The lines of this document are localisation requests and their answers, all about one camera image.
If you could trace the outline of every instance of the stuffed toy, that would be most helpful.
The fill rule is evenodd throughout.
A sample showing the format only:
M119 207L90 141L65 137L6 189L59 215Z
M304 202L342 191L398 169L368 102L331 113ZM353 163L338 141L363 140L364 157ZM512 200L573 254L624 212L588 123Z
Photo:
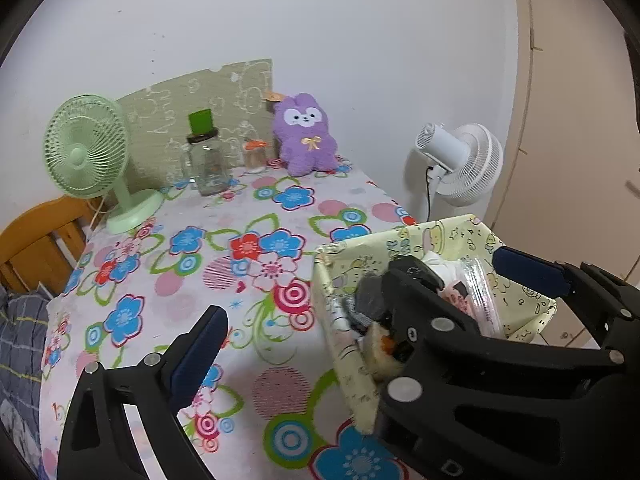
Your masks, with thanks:
M338 167L338 144L329 135L324 110L309 94L287 97L275 105L273 133L280 141L280 158L291 176Z

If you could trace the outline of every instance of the fan base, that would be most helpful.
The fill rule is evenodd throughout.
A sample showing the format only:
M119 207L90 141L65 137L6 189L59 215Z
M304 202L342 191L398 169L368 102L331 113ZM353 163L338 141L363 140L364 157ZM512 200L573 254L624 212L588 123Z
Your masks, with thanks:
M155 189L143 189L131 195L132 207L123 210L121 205L111 211L107 217L107 229L111 234L119 235L139 226L160 209L164 200Z

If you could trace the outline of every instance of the fan stand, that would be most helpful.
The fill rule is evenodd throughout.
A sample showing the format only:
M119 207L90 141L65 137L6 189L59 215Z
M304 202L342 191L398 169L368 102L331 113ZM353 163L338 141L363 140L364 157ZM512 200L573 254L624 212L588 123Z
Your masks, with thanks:
M113 185L118 205L107 216L107 229L111 234L125 233L139 226L160 209L164 197L155 189L143 189L133 195L119 178Z

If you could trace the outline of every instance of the fan grille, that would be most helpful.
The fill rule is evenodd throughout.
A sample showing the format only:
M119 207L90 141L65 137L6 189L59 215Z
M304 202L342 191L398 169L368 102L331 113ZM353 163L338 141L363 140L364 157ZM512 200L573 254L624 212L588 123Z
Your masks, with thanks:
M469 157L459 170L442 178L438 194L460 207L473 204L494 186L502 169L502 147L480 124L465 124L452 134L468 144Z
M129 160L129 133L120 107L82 95L66 101L44 136L47 172L58 187L78 198L107 192Z
M424 128L418 134L417 139L415 139L415 145L418 147L419 150L425 149L427 145L431 142L431 139L433 139L434 134L435 134L435 125L431 123L425 124Z

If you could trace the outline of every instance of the wooden headboard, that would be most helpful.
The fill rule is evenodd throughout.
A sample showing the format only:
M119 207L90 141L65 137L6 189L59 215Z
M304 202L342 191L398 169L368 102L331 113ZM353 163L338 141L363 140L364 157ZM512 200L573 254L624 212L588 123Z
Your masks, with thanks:
M99 204L99 198L92 201L96 209ZM0 234L0 282L15 292L35 290L38 282L63 292L73 269L53 234L78 260L86 243L78 220L89 224L94 214L86 200L62 196L20 215Z

